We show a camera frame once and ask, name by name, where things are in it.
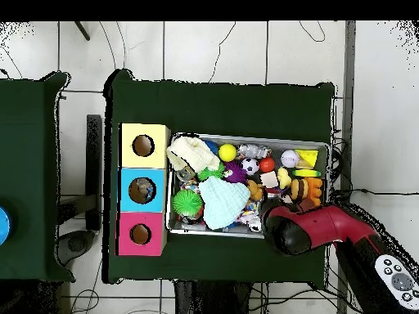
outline stacked cubes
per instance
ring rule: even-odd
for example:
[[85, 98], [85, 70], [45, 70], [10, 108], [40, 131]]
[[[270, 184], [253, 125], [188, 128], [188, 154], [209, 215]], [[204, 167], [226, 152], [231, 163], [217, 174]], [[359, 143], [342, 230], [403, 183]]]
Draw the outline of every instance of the stacked cubes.
[[116, 255], [160, 256], [163, 251], [169, 137], [164, 125], [120, 124]]

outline dark green tablecloth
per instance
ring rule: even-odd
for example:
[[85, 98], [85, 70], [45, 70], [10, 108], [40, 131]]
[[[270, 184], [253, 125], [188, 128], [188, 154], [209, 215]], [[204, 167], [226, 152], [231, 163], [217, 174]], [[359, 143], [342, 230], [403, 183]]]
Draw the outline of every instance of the dark green tablecloth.
[[330, 83], [301, 87], [138, 82], [127, 70], [115, 71], [105, 85], [106, 152], [112, 147], [104, 180], [105, 211], [111, 211], [104, 216], [104, 254], [109, 258], [104, 270], [109, 279], [311, 281], [322, 288], [323, 247], [285, 258], [264, 240], [170, 234], [161, 257], [116, 257], [118, 124], [160, 123], [172, 132], [330, 143], [333, 93]]
[[0, 80], [0, 205], [11, 234], [0, 245], [0, 279], [72, 280], [55, 260], [56, 96], [67, 74]]

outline blue block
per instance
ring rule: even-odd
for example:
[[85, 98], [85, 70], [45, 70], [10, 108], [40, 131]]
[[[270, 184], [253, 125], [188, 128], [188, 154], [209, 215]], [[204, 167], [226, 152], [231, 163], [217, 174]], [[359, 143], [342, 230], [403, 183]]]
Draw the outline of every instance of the blue block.
[[[164, 210], [164, 196], [166, 186], [165, 169], [152, 168], [122, 168], [121, 172], [121, 212], [162, 212]], [[148, 178], [156, 188], [155, 197], [147, 204], [138, 204], [129, 197], [129, 185], [135, 178]]]

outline pink block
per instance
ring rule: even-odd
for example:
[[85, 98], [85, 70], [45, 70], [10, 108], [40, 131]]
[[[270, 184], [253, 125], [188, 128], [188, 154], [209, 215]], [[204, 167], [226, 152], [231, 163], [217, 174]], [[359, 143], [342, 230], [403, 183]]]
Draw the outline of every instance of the pink block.
[[[166, 242], [163, 213], [121, 212], [119, 220], [119, 253], [117, 255], [160, 256]], [[130, 231], [137, 224], [144, 224], [151, 231], [146, 244], [131, 240]]]

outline blue cup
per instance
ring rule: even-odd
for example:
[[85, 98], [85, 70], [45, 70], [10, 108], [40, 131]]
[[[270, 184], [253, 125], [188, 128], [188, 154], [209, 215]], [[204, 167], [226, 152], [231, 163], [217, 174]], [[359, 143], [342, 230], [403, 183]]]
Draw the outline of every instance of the blue cup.
[[10, 219], [6, 211], [0, 207], [0, 245], [4, 243], [10, 232]]

